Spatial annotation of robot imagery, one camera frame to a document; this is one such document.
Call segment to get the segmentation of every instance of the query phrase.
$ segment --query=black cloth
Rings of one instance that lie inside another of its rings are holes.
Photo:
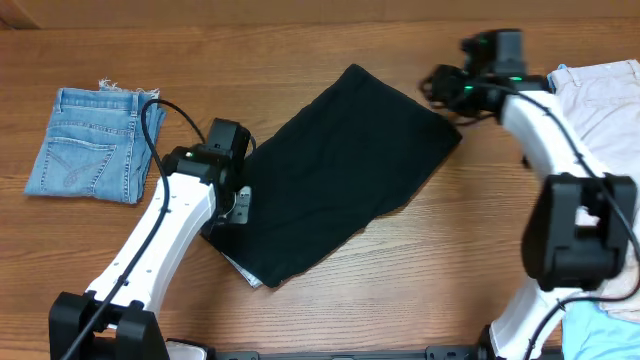
[[[276,287],[405,204],[460,139],[446,119],[351,65],[246,159],[249,222],[210,241]]]

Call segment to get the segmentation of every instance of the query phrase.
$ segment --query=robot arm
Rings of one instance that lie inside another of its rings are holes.
[[[111,301],[114,305],[129,306],[133,301],[156,316],[178,264],[200,228],[216,212],[216,194],[213,184],[204,184],[200,178],[173,173],[169,176],[169,211],[153,241]],[[164,186],[158,180],[153,200],[115,259],[95,279],[86,292],[93,292],[96,301],[107,296],[113,284],[140,248],[153,227],[164,200]]]
[[[520,31],[482,33],[464,40],[462,49],[467,53],[464,69],[438,66],[423,83],[425,97],[432,106],[465,117],[492,112],[518,139],[544,184],[522,241],[529,278],[478,343],[479,359],[521,360],[558,302],[597,289],[622,269],[627,234],[602,200],[596,181],[613,194],[628,220],[636,189],[630,178],[606,174],[564,119],[546,79],[527,75]],[[593,174],[587,174],[576,152]],[[540,357],[562,316],[556,313],[546,323],[531,358]]]
[[[525,91],[523,93],[546,106],[556,115],[580,148],[585,162],[597,175],[604,176],[606,168],[593,157],[579,140],[562,115],[562,109],[560,109],[555,96],[546,91]],[[518,139],[532,170],[541,181],[544,181],[549,175],[562,173],[580,178],[587,177],[584,168],[576,161],[575,154],[558,125],[541,109],[519,96],[509,95],[505,101],[501,118],[503,127]],[[579,209],[575,225],[594,225],[593,218],[586,213],[585,209]],[[536,280],[525,279],[524,284],[512,298],[503,314],[493,321],[489,329],[489,338],[495,356],[504,359],[522,359],[533,332],[551,309],[559,301],[583,293],[579,287],[559,287],[552,291],[543,291]],[[540,357],[542,345],[563,315],[564,313],[558,312],[547,322],[534,346],[531,356],[533,359]]]

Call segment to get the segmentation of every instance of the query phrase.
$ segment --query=frayed hem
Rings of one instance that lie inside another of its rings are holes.
[[[130,93],[138,92],[138,93],[144,93],[144,94],[150,95],[154,99],[157,99],[158,97],[160,97],[160,89],[145,91],[144,89],[137,88],[135,91],[131,91],[131,90],[119,88],[117,85],[118,85],[117,82],[112,82],[108,78],[104,78],[98,81],[98,86],[100,87],[100,90],[115,91],[115,92],[130,92]]]

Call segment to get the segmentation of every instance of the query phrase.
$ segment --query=wooden table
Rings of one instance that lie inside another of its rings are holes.
[[[461,38],[501,27],[526,31],[532,73],[640,54],[637,19],[0,32],[0,358],[48,358],[53,300],[102,272],[149,201],[22,195],[56,89],[105,77],[159,88],[202,128],[237,120],[261,143],[351,63],[424,103],[417,83],[438,63],[462,63]],[[169,287],[164,336],[270,353],[474,342],[523,277],[520,235],[538,185],[493,122],[463,133],[409,205],[277,290],[251,289],[196,240]],[[170,115],[159,152],[195,141]],[[147,194],[156,180],[153,169]]]

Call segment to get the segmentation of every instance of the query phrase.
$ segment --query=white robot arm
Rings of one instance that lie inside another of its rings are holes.
[[[169,282],[184,253],[200,228],[216,211],[216,193],[213,187],[214,184],[204,184],[195,176],[181,173],[169,176],[169,211],[153,241],[127,278],[125,286],[120,288],[111,301],[112,304],[129,306],[133,301],[139,301],[144,310],[158,315]],[[122,274],[122,269],[131,262],[158,218],[163,201],[164,186],[160,179],[153,200],[127,242],[102,275],[87,288],[87,292],[95,293],[95,300],[105,299]]]
[[[523,94],[549,108],[579,147],[584,161],[597,175],[604,176],[607,169],[580,141],[562,115],[555,96],[546,91],[525,91]],[[562,173],[576,177],[588,176],[577,162],[558,124],[530,102],[517,95],[509,95],[503,107],[502,125],[518,139],[531,168],[541,181],[549,175]],[[579,210],[576,225],[592,225],[592,221],[584,209]],[[581,288],[542,291],[536,280],[526,278],[504,313],[491,323],[490,338],[495,355],[504,359],[523,359],[533,332],[549,311],[559,301],[583,293]],[[537,339],[531,358],[540,357],[542,345],[563,315],[563,312],[558,312],[547,322]]]

